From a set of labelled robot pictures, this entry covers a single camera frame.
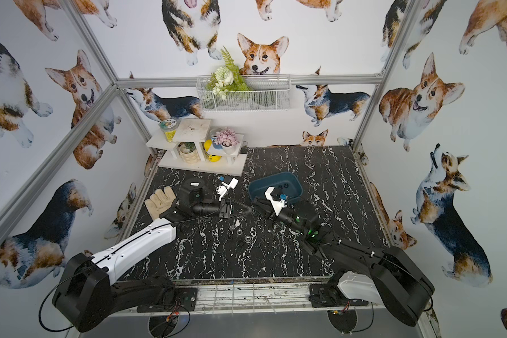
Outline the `teal plastic storage box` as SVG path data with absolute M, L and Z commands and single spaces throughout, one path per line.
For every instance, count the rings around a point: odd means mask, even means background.
M 250 200 L 253 201 L 256 197 L 264 198 L 269 187 L 279 189 L 282 194 L 286 195 L 288 204 L 296 203 L 303 194 L 303 187 L 297 176 L 294 173 L 281 172 L 253 181 L 248 186 Z

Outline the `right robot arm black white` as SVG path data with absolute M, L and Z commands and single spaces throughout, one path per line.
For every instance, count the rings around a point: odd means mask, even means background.
M 255 198 L 252 204 L 265 219 L 297 233 L 306 253 L 332 262 L 335 274 L 322 295 L 310 298 L 314 306 L 338 305 L 345 299 L 383 304 L 410 327 L 428 311 L 435 288 L 402 249 L 376 249 L 339 238 L 331 227 L 322 225 L 308 201 L 285 207 L 280 202 Z

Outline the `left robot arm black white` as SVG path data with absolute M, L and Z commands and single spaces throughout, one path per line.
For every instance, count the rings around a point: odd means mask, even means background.
M 220 176 L 216 199 L 205 195 L 201 179 L 189 179 L 178 192 L 158 189 L 145 206 L 153 221 L 144 229 L 109 249 L 92 256 L 79 253 L 67 262 L 61 281 L 45 299 L 78 332 L 87 332 L 119 311 L 173 301 L 174 284 L 166 277 L 120 281 L 134 265 L 154 251 L 173 243 L 184 226 L 204 218 L 230 219 L 234 202 L 230 193 L 238 186 L 236 177 Z

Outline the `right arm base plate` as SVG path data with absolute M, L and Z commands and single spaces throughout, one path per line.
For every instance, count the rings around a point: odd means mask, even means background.
M 348 299 L 338 288 L 329 284 L 310 284 L 308 300 L 314 308 L 368 306 L 367 301 L 361 299 Z

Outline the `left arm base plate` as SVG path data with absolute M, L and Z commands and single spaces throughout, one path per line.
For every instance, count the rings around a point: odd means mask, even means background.
M 186 308 L 188 311 L 194 311 L 198 289 L 194 287 L 179 287 L 173 290 L 167 290 L 163 297 L 153 304 L 141 305 L 137 307 L 138 313 L 156 313 L 171 312 Z

